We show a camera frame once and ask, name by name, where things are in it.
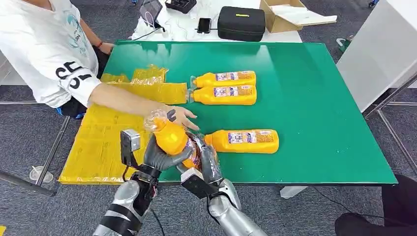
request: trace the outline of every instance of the plastic cup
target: plastic cup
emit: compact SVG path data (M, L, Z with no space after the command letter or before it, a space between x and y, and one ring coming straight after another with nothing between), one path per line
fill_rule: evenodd
M32 166L32 170L29 173L29 178L31 180L38 180L42 170L43 170L43 166L37 166L37 167ZM47 171L45 177L43 178L43 182L49 183L53 179L54 179L54 176L49 171Z

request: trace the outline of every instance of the table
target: table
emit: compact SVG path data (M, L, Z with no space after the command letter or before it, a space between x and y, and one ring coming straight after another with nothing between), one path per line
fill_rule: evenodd
M220 9L227 6L245 7L259 9L260 0L198 0L197 4L187 13L167 9L165 1L160 0L162 10L158 15L158 22L165 28L167 34L153 33L141 40L146 41L231 41L221 39L217 36L217 31L212 30L210 34L199 34L195 30L199 18L211 18L211 27L217 28L217 20ZM143 20L139 20L132 38L138 38L153 29L147 27ZM301 38L297 31L281 33L269 33L266 29L262 42L299 42Z
M207 72L256 72L253 106L184 105L205 134L278 131L275 154L219 153L223 174L234 183L397 183L324 44L118 41L105 73L131 77L149 64L168 68L173 83ZM171 168L160 181L178 182L179 174Z

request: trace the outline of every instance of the white table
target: white table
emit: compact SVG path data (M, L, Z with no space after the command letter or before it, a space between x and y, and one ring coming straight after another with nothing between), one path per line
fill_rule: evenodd
M211 18L211 28L217 28L217 20L220 10L225 5L255 8L259 9L259 0L198 0L197 4L187 13L183 14L179 11L167 9L165 1L160 0L162 10L158 15L158 23L165 28L166 34L162 34L160 30L145 36L140 40L148 41L232 41L221 39L217 36L217 31L212 30L210 34L199 34L195 30L200 18ZM132 39L136 39L142 35L151 32L153 29L146 26L142 19L138 21ZM262 42L296 42L301 43L301 38L297 31L288 31L281 33L269 33L266 29Z
M417 72L416 9L415 0L381 0L337 63L361 112Z

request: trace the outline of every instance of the white t-shirt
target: white t-shirt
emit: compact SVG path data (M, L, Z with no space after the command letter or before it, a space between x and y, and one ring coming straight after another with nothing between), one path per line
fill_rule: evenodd
M100 84L98 61L69 0L49 0L53 11L23 0L0 0L0 50L33 91L57 108L71 96L87 106Z

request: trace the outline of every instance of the smartphone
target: smartphone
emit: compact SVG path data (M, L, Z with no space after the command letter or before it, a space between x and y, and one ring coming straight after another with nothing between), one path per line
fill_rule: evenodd
M197 33L210 33L211 28L211 19L210 18L200 18L198 21Z

